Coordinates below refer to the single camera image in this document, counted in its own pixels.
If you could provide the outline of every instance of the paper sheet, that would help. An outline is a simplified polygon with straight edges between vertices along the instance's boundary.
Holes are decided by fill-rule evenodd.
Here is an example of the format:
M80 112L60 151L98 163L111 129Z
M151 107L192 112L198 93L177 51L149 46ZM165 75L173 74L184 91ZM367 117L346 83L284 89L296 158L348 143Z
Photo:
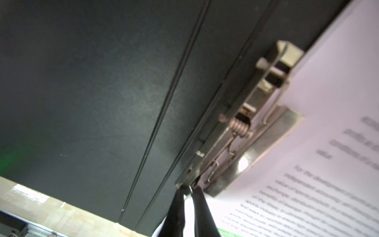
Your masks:
M352 2L295 67L281 100L304 122L208 200L218 228L245 237L379 236L378 42L379 1Z

